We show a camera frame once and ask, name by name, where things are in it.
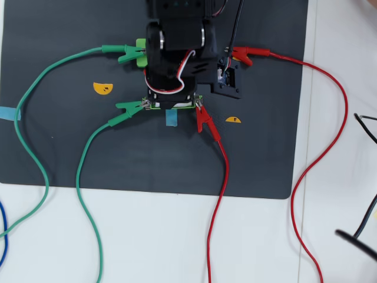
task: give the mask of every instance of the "green alligator clip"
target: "green alligator clip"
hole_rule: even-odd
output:
[[[145,56],[145,49],[129,45],[103,45],[102,53],[125,53],[118,59],[119,64],[123,64]]]
[[[140,112],[141,110],[144,110],[145,107],[147,107],[148,105],[149,105],[148,100],[117,103],[115,106],[118,109],[125,109],[125,113],[109,120],[108,124],[111,127],[114,127],[115,125],[122,123],[123,121],[126,121],[129,118],[132,118],[133,115]]]

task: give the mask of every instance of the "yellow sticker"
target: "yellow sticker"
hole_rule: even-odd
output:
[[[237,117],[229,117],[228,119],[226,119],[226,121],[229,123],[241,123],[241,120]]]
[[[113,84],[97,84],[93,83],[93,87],[96,93],[106,96],[113,90]]]

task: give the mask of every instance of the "rubber mat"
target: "rubber mat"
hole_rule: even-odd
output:
[[[237,46],[303,58],[307,0],[245,2]],[[214,20],[219,49],[229,43],[238,3],[229,1]],[[0,106],[16,107],[39,73],[61,58],[103,44],[134,45],[148,21],[146,1],[5,0]],[[301,66],[256,58],[242,69],[243,99],[199,87],[229,155],[226,195],[289,197],[301,80]],[[94,83],[113,89],[100,95]],[[20,125],[51,184],[74,187],[91,133],[120,114],[115,103],[140,100],[146,92],[135,62],[118,65],[115,57],[91,56],[49,73],[22,109]],[[230,117],[241,123],[226,121]],[[11,121],[0,120],[0,135],[0,182],[43,185]],[[81,186],[218,195],[223,177],[221,153],[207,131],[197,133],[194,111],[178,111],[177,127],[166,127],[163,111],[143,111],[94,140]]]

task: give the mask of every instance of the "cable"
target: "cable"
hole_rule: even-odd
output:
[[[377,121],[377,118],[370,117],[370,116],[363,116],[363,115],[359,116],[357,113],[355,113],[354,116],[355,116],[356,120],[360,123],[360,125],[363,127],[364,131],[368,134],[368,136],[375,143],[377,143],[376,137],[371,133],[371,131],[369,131],[369,129],[367,128],[367,126],[361,120],[362,118],[365,118],[365,119],[370,119],[370,120]],[[375,196],[375,198],[373,199],[371,205],[369,206],[368,210],[366,211],[365,216],[363,218],[363,221],[360,224],[360,227],[358,228],[358,230],[356,231],[356,233],[353,235],[355,238],[358,238],[360,236],[360,234],[363,232],[364,227],[365,227],[366,223],[368,222],[369,217],[371,217],[371,214],[372,214],[372,212],[373,212],[376,204],[377,204],[377,195]]]
[[[182,72],[183,72],[190,56],[195,55],[195,54],[196,54],[195,50],[188,50],[183,61],[182,61],[182,63],[181,63],[181,65],[178,68],[177,79],[181,83],[181,86],[179,88],[176,88],[175,90],[158,90],[156,88],[153,88],[151,85],[149,85],[149,82],[147,80],[147,74],[146,74],[146,71],[144,70],[145,82],[147,83],[147,86],[151,90],[153,90],[155,93],[160,93],[160,94],[175,94],[175,93],[181,92],[184,89],[184,81],[181,79]]]
[[[363,242],[359,241],[354,236],[351,236],[350,234],[341,230],[336,230],[335,234],[341,237],[342,239],[346,240],[347,242],[351,243],[355,247],[359,248],[361,251],[363,251],[364,253],[369,255],[371,258],[373,258],[375,261],[377,261],[377,253],[373,249],[365,245]]]
[[[368,210],[366,211],[365,216],[363,218],[363,221],[360,224],[360,227],[358,228],[356,233],[353,235],[356,239],[360,236],[361,232],[363,232],[365,225],[368,222],[369,217],[371,217],[371,214],[372,214],[376,204],[377,204],[377,195],[375,196],[371,205],[369,206]]]
[[[221,6],[221,8],[216,13],[214,13],[212,15],[212,17],[215,18],[215,17],[219,16],[224,11],[225,6],[226,6],[227,3],[228,3],[228,0],[224,0],[223,6]]]
[[[1,210],[1,214],[2,214],[2,220],[4,222],[4,230],[7,230],[8,229],[8,222],[6,221],[5,209],[4,209],[1,202],[0,202],[0,210]],[[4,241],[5,241],[5,246],[4,246],[4,252],[3,252],[2,257],[0,259],[0,267],[3,265],[4,260],[6,258],[6,253],[8,252],[8,235],[4,236]]]
[[[312,64],[309,64],[309,63],[306,63],[306,62],[302,62],[302,61],[299,61],[299,60],[296,60],[294,58],[290,58],[290,57],[287,57],[287,56],[282,56],[282,55],[275,54],[275,53],[272,53],[272,52],[270,52],[270,55],[273,56],[273,57],[275,57],[275,58],[281,59],[281,60],[286,60],[286,61],[290,61],[290,62],[299,64],[299,65],[308,66],[310,68],[313,68],[314,70],[317,70],[317,71],[321,72],[322,74],[325,74],[326,76],[328,76],[329,78],[331,78],[338,85],[338,87],[340,88],[340,90],[343,93],[343,98],[344,98],[344,101],[345,101],[345,115],[344,115],[343,123],[342,123],[342,125],[340,127],[340,130],[339,130],[338,134],[336,135],[336,137],[333,140],[333,142],[331,142],[331,144],[326,148],[326,150],[312,164],[310,164],[309,167],[307,167],[305,169],[305,171],[302,173],[301,177],[297,181],[296,186],[295,186],[295,188],[294,188],[294,190],[292,192],[292,198],[291,198],[291,201],[290,201],[290,213],[291,213],[291,216],[292,216],[292,224],[293,224],[293,228],[295,229],[296,236],[297,236],[298,240],[300,241],[303,249],[306,251],[306,253],[310,256],[310,258],[312,259],[312,261],[315,263],[315,265],[317,267],[317,270],[318,270],[320,281],[321,281],[321,283],[323,283],[323,276],[322,276],[322,271],[320,270],[320,266],[319,266],[317,260],[315,259],[315,257],[309,252],[308,248],[304,244],[304,242],[303,242],[303,240],[302,240],[302,238],[300,236],[300,233],[299,233],[299,231],[297,229],[296,220],[295,220],[294,203],[295,203],[295,196],[296,196],[297,189],[298,189],[299,185],[301,184],[301,181],[303,180],[303,178],[310,171],[310,169],[313,168],[330,151],[330,149],[339,140],[340,135],[343,133],[344,127],[346,126],[347,117],[348,117],[348,99],[347,99],[347,94],[346,94],[346,91],[344,90],[343,86],[340,84],[340,82],[335,77],[333,77],[328,72],[326,72],[325,70],[323,70],[323,69],[321,69],[321,68],[319,68],[317,66],[314,66]]]
[[[364,124],[364,122],[361,120],[362,118],[366,118],[366,119],[371,119],[371,120],[376,120],[377,121],[377,118],[373,118],[373,117],[369,117],[369,116],[359,116],[357,115],[356,113],[354,114],[356,120],[360,123],[360,125],[363,127],[364,131],[368,134],[368,136],[375,142],[377,143],[377,139],[376,137],[371,133],[371,131],[369,131],[369,129],[367,128],[367,126]]]
[[[221,140],[219,140],[217,143],[219,144],[221,153],[223,154],[224,160],[225,160],[225,177],[224,177],[223,187],[221,189],[219,199],[217,201],[216,207],[215,207],[213,215],[212,215],[210,229],[208,231],[208,238],[207,238],[207,267],[208,267],[208,280],[209,280],[209,283],[212,282],[212,279],[211,279],[211,260],[210,260],[210,240],[211,240],[211,234],[212,234],[212,229],[213,229],[213,224],[214,224],[214,221],[215,221],[215,218],[216,218],[216,214],[217,214],[217,211],[219,209],[221,200],[223,199],[224,192],[225,192],[226,186],[228,184],[228,179],[229,179],[229,160],[228,160],[228,157],[226,155],[226,152],[225,152],[225,149],[223,147],[223,144],[221,143]]]
[[[236,16],[236,20],[235,20],[234,26],[233,26],[232,38],[230,40],[229,49],[228,49],[228,55],[229,55],[228,57],[229,58],[232,56],[232,53],[233,53],[234,42],[236,41],[236,33],[237,33],[237,29],[238,29],[238,24],[240,22],[243,3],[244,3],[244,0],[241,0],[240,5],[238,6],[237,16]]]
[[[38,165],[40,171],[42,172],[42,175],[43,175],[43,178],[45,180],[45,185],[46,185],[46,190],[45,190],[45,193],[43,195],[43,198],[42,200],[39,202],[39,204],[37,204],[37,206],[32,210],[30,211],[28,214],[26,214],[25,216],[21,217],[20,219],[18,219],[16,222],[14,222],[7,230],[5,230],[3,233],[0,234],[0,238],[1,237],[4,237],[5,235],[7,235],[10,231],[12,231],[18,224],[20,224],[22,221],[28,219],[30,216],[32,216],[42,205],[43,203],[45,202],[47,196],[48,196],[48,191],[49,191],[49,181],[48,181],[48,176],[47,176],[47,172],[46,170],[44,169],[42,163],[38,160],[38,158],[36,157],[36,155],[33,153],[33,151],[29,148],[29,146],[26,144],[24,138],[22,137],[22,134],[19,130],[19,127],[18,127],[18,114],[21,110],[21,107],[22,105],[24,105],[24,102],[25,100],[29,97],[29,95],[32,93],[33,89],[38,85],[38,83],[43,79],[43,77],[48,73],[50,72],[52,69],[56,68],[57,66],[60,66],[68,61],[71,61],[71,60],[74,60],[74,59],[77,59],[77,58],[81,58],[83,56],[88,56],[92,53],[95,53],[95,52],[100,52],[102,51],[102,48],[101,47],[98,47],[98,48],[93,48],[93,49],[90,49],[90,50],[87,50],[87,51],[84,51],[84,52],[81,52],[81,53],[78,53],[78,54],[75,54],[75,55],[72,55],[72,56],[69,56],[67,58],[64,58],[56,63],[54,63],[53,65],[50,65],[49,67],[47,67],[39,76],[38,78],[33,82],[33,84],[30,86],[30,88],[27,90],[27,92],[24,94],[24,96],[22,96],[20,102],[18,103],[17,105],[17,108],[16,108],[16,113],[15,113],[15,119],[14,119],[14,127],[15,127],[15,130],[16,130],[16,134],[17,134],[17,137],[19,139],[19,141],[21,142],[22,146],[24,147],[24,149],[27,151],[27,153],[33,158],[34,162]]]
[[[100,283],[100,281],[101,281],[102,272],[103,272],[103,266],[104,266],[104,263],[103,263],[102,242],[101,242],[100,233],[99,233],[98,228],[97,228],[97,226],[96,226],[96,224],[94,222],[94,219],[91,216],[91,214],[90,214],[90,212],[89,212],[87,206],[85,205],[85,202],[84,202],[84,200],[83,200],[83,198],[81,196],[81,191],[80,191],[80,174],[81,174],[82,165],[84,164],[84,160],[85,160],[85,157],[87,155],[87,152],[88,152],[88,149],[90,147],[91,142],[94,140],[94,138],[96,137],[96,135],[98,135],[101,131],[105,130],[109,126],[110,126],[109,124],[103,125],[102,127],[98,128],[90,136],[90,138],[87,141],[87,144],[84,147],[84,151],[82,153],[82,156],[81,156],[81,159],[80,159],[80,163],[78,165],[77,173],[76,173],[76,191],[77,191],[77,196],[78,196],[78,199],[80,200],[82,208],[85,210],[85,213],[87,214],[90,222],[92,223],[92,226],[93,226],[93,229],[94,229],[95,235],[97,237],[97,241],[98,241],[98,250],[99,250],[99,254],[100,254],[100,271],[98,273],[97,283]]]

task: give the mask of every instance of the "white table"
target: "white table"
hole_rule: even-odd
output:
[[[344,135],[296,196],[299,229],[304,219],[303,237],[325,282],[377,280],[376,263],[334,234],[337,228],[353,233],[377,193],[377,145],[352,118],[355,111],[377,116],[377,10],[365,1],[309,0],[305,60],[335,75],[350,100]],[[3,7],[0,0],[1,14]],[[343,111],[337,86],[305,68],[294,180],[334,138]],[[377,130],[377,123],[368,125]],[[9,223],[29,212],[43,192],[0,184]],[[103,283],[207,282],[206,236],[216,197],[90,189],[82,194],[101,232]],[[376,233],[371,218],[361,240],[377,249]],[[216,283],[319,282],[294,235],[289,200],[224,198],[211,260]],[[43,208],[10,234],[0,282],[95,282],[97,272],[97,241],[75,189],[52,188]]]

